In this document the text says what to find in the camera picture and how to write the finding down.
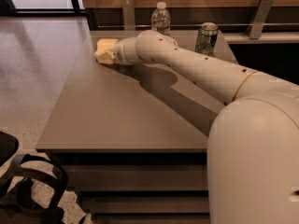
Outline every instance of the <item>bottle cap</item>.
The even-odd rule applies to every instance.
[[[165,2],[159,2],[157,3],[158,9],[166,9],[166,3]]]

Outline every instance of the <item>water bottle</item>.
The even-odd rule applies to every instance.
[[[157,9],[151,16],[151,30],[170,35],[171,18],[165,2],[157,3]]]

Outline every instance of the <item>sponge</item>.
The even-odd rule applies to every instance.
[[[118,42],[118,39],[100,39],[96,46],[97,50],[94,53],[96,61],[102,64],[113,64],[114,55],[113,48]]]

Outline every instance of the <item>green can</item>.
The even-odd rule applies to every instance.
[[[218,25],[213,22],[205,22],[198,31],[195,51],[207,56],[213,55],[218,34]]]

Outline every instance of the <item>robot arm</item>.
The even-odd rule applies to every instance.
[[[173,39],[153,31],[98,48],[99,63],[163,63],[230,103],[208,137],[212,224],[298,223],[297,85],[179,48]]]
[[[104,63],[168,65],[224,104],[254,93],[296,87],[245,66],[182,49],[174,39],[151,30],[113,43],[102,52],[107,53],[111,59]]]

